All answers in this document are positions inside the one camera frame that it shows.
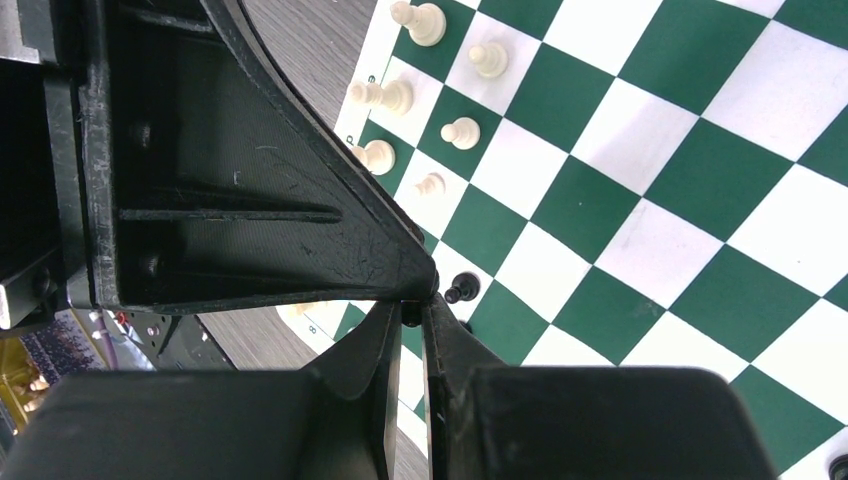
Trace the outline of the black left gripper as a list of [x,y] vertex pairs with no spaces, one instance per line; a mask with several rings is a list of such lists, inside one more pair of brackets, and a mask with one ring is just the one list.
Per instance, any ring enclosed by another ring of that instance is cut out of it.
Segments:
[[94,299],[81,89],[96,1],[1,4],[1,329]]

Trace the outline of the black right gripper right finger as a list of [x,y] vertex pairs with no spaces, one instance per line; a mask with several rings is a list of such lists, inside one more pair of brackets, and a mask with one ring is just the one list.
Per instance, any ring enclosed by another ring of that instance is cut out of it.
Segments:
[[773,479],[739,397],[681,367],[510,366],[421,307],[438,479]]

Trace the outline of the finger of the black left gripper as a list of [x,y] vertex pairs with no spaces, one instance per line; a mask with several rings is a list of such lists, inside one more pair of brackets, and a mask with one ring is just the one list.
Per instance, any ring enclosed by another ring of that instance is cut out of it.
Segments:
[[421,301],[420,230],[276,65],[240,1],[84,1],[94,301],[166,315]]

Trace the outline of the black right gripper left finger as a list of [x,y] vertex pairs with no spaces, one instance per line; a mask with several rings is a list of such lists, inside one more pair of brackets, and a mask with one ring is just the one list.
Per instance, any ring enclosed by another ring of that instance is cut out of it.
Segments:
[[380,302],[297,370],[64,377],[16,439],[5,479],[389,479],[400,307]]

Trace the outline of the green white chess mat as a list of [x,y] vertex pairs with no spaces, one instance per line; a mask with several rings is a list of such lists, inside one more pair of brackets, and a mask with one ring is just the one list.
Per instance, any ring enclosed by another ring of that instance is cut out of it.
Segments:
[[[443,1],[415,44],[377,3],[354,76],[408,81],[335,130],[395,152],[380,183],[421,228],[454,315],[504,361],[708,369],[783,479],[847,452],[847,5]],[[472,45],[509,63],[483,78]],[[470,117],[470,150],[442,140]],[[442,196],[415,184],[439,173]]]

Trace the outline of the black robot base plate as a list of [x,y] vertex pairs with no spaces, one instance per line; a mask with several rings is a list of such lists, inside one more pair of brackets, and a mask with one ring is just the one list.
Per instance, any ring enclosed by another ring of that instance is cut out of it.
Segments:
[[198,315],[107,311],[124,337],[157,370],[235,370]]

